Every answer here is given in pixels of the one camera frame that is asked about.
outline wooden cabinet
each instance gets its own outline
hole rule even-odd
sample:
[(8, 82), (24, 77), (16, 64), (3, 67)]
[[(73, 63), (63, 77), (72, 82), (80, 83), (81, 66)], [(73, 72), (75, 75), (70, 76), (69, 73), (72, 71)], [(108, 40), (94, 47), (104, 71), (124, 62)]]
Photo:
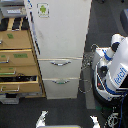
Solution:
[(14, 20), (15, 18), (10, 18), (7, 30), (0, 31), (0, 101), (2, 103), (7, 101), (9, 103), (9, 99), (5, 97), (2, 99), (6, 94), (16, 94), (18, 97), (45, 97), (30, 31), (21, 30), (23, 18), (19, 30), (11, 30)]

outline white refrigerator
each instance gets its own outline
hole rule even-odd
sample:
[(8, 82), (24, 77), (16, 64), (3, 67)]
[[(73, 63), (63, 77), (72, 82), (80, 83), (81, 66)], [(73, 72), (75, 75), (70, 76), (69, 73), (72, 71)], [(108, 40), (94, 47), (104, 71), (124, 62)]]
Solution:
[(47, 99), (77, 98), (92, 0), (24, 0)]

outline wooden drawer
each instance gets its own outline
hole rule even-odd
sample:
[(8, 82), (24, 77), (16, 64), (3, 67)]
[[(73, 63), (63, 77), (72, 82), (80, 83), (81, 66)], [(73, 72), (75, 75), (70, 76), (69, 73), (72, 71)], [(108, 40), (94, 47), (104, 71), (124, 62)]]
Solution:
[(28, 32), (22, 31), (3, 31), (0, 32), (0, 49), (23, 49), (31, 48)]
[(38, 75), (36, 65), (22, 67), (0, 67), (0, 77), (35, 76)]
[(77, 98), (79, 79), (43, 80), (47, 99)]
[(39, 61), (43, 78), (80, 77), (82, 59)]
[(0, 50), (0, 66), (35, 65), (32, 50)]
[(27, 93), (40, 91), (38, 77), (34, 81), (0, 82), (0, 89), (0, 93)]

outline white panel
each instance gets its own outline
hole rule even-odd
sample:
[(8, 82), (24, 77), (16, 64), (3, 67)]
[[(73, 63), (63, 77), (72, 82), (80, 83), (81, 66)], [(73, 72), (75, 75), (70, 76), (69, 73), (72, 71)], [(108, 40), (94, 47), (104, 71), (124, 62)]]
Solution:
[[(49, 5), (48, 18), (39, 17), (38, 3)], [(38, 58), (83, 56), (91, 0), (31, 0), (31, 4), (41, 52)]]
[(64, 98), (77, 98), (78, 93), (78, 79), (69, 80), (65, 84), (57, 84), (53, 81), (56, 80), (44, 80), (44, 86), (47, 99), (64, 99)]
[(39, 66), (43, 79), (70, 77), (79, 78), (82, 66), (82, 59), (39, 61)]

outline refrigerator door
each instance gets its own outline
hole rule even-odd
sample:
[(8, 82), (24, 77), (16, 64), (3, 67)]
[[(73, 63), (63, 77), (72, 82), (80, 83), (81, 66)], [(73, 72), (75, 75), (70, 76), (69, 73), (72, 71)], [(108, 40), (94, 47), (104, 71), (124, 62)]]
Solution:
[(25, 0), (25, 5), (39, 59), (83, 56), (91, 0)]

